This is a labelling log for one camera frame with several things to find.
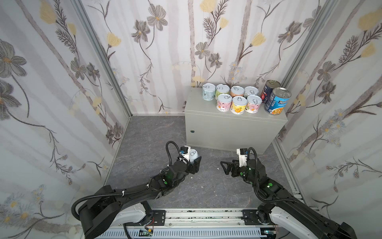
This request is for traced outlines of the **white can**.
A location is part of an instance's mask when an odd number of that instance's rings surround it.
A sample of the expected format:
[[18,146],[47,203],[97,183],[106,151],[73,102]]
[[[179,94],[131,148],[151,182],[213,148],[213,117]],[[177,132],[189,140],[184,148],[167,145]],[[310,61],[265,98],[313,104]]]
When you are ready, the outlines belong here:
[[190,163],[193,163],[198,157],[199,157],[198,152],[195,149],[191,148],[190,151],[189,151],[189,161],[190,161]]

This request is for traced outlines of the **pink small can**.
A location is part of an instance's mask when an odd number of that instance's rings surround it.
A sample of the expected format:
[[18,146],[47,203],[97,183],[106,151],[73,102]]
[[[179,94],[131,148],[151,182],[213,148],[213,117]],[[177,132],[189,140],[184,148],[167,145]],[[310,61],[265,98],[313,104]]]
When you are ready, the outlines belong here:
[[227,112],[230,110],[232,97],[229,94],[220,94],[217,97],[216,108],[220,112]]

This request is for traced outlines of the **yellow small can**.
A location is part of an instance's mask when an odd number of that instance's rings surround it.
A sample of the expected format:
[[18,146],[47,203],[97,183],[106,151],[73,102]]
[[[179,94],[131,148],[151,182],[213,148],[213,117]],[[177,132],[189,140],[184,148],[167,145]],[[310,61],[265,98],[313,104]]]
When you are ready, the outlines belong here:
[[233,114],[241,115],[245,112],[248,101],[243,96],[235,96],[232,98],[232,103],[230,107],[230,111]]

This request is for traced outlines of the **teal small can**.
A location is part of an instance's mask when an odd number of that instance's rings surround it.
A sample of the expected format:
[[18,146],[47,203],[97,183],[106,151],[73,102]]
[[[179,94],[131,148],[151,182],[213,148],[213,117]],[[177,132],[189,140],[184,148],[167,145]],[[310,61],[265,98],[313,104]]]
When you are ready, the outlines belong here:
[[202,87],[202,98],[205,101],[212,101],[215,97],[216,86],[211,83],[206,83]]

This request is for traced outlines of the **brown-label small can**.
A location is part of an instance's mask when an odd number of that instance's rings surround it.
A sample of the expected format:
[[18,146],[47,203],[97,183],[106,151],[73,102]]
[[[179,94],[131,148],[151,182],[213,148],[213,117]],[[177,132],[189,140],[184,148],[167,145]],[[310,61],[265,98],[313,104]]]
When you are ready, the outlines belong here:
[[246,105],[245,111],[251,114],[255,114],[258,112],[261,104],[262,104],[261,97],[257,95],[249,95],[247,97],[247,105]]

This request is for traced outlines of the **green small can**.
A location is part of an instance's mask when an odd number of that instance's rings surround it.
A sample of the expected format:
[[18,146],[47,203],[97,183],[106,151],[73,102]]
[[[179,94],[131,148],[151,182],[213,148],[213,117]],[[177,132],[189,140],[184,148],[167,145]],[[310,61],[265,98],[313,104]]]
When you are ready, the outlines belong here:
[[217,99],[221,94],[229,94],[230,87],[224,84],[218,84],[215,90],[215,98]]

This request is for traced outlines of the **blue soup can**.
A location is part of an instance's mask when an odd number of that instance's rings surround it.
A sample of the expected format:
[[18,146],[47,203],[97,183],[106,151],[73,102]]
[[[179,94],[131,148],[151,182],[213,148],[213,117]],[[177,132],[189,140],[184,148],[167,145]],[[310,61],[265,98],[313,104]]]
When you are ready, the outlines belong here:
[[282,87],[274,88],[265,105],[265,111],[272,115],[280,115],[290,97],[289,90]]

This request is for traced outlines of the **orange small can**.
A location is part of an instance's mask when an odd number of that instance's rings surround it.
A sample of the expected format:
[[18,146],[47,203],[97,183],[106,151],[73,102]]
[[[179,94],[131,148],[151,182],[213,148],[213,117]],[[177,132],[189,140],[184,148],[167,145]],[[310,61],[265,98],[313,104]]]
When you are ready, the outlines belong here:
[[244,93],[245,93],[245,89],[240,87],[240,86],[233,86],[231,89],[230,89],[230,95],[231,97],[236,97],[236,96],[244,96]]

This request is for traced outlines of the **grey-label small can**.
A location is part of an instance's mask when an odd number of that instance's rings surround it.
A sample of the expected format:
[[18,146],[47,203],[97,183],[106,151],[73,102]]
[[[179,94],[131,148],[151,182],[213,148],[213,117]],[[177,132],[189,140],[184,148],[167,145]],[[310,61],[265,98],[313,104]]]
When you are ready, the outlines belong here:
[[243,97],[247,98],[250,95],[257,95],[259,93],[259,90],[256,87],[253,86],[247,86],[244,88],[245,92]]

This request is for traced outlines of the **red and navy tall can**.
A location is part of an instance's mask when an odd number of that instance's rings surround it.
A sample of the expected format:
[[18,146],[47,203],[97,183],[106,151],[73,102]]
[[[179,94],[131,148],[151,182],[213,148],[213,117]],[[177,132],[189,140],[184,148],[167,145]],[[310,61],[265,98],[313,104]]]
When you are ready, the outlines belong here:
[[280,87],[280,86],[281,86],[280,82],[278,82],[276,80],[268,80],[265,83],[264,88],[263,88],[262,93],[261,93],[262,103],[266,104],[268,99],[271,96],[273,89]]

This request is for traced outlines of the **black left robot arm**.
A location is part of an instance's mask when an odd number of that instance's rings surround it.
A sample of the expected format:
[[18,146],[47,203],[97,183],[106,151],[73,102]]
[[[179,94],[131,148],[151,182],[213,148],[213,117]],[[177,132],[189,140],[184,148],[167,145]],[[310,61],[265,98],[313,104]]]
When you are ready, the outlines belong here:
[[142,204],[145,216],[132,220],[133,224],[146,222],[153,217],[148,205],[149,200],[158,199],[170,194],[189,174],[200,170],[202,157],[188,145],[176,147],[177,159],[169,158],[169,164],[160,173],[150,177],[147,183],[126,188],[112,189],[103,186],[95,194],[75,201],[71,207],[72,215],[81,222],[86,239],[95,239],[116,224],[120,212],[137,204]]

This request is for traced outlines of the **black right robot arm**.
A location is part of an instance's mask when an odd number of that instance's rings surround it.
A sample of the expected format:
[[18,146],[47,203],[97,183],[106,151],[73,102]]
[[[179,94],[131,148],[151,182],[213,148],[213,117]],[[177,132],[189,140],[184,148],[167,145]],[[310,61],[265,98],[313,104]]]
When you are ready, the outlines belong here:
[[255,214],[261,224],[273,223],[300,239],[355,239],[355,230],[345,222],[338,224],[298,200],[280,183],[266,174],[254,148],[239,149],[238,160],[222,161],[226,175],[241,177],[252,185],[262,202]]

